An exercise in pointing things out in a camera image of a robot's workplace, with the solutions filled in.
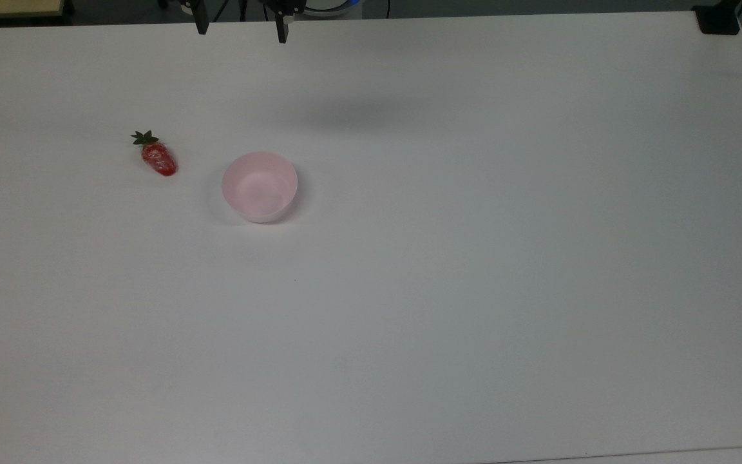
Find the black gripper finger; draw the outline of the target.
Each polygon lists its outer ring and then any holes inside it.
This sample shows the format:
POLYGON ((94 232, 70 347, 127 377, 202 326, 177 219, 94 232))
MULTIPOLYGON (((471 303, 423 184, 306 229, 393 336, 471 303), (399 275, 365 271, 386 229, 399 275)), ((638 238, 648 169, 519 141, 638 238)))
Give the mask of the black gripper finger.
POLYGON ((191 15, 198 34, 206 35, 209 29, 209 14, 203 0, 183 0, 182 11, 191 15))
POLYGON ((294 22, 296 15, 304 12, 305 0, 265 1, 265 7, 274 15, 278 41, 285 44, 288 39, 289 25, 294 22))

